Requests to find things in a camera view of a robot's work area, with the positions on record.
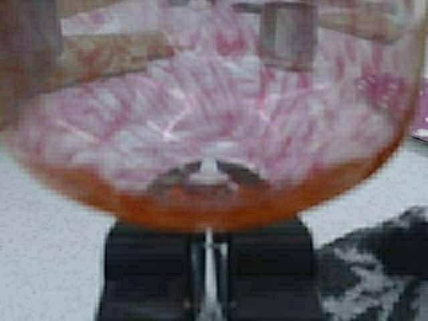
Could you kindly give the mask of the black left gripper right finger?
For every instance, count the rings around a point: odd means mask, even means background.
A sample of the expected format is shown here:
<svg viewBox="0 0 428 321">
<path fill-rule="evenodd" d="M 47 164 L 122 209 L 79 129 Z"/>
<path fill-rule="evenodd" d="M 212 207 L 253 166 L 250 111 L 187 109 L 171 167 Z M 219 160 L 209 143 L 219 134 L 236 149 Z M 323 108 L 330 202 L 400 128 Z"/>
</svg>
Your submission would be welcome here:
<svg viewBox="0 0 428 321">
<path fill-rule="evenodd" d="M 322 320 L 312 236 L 298 218 L 217 234 L 229 246 L 227 320 Z"/>
</svg>

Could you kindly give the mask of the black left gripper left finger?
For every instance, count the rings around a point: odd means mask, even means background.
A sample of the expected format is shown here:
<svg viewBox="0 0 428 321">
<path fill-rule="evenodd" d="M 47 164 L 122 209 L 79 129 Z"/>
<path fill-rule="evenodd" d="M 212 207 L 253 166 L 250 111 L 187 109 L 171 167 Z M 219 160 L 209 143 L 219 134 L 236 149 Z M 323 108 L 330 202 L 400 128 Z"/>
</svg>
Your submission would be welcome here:
<svg viewBox="0 0 428 321">
<path fill-rule="evenodd" d="M 194 320 L 190 250 L 200 238 L 117 221 L 104 246 L 97 320 Z"/>
</svg>

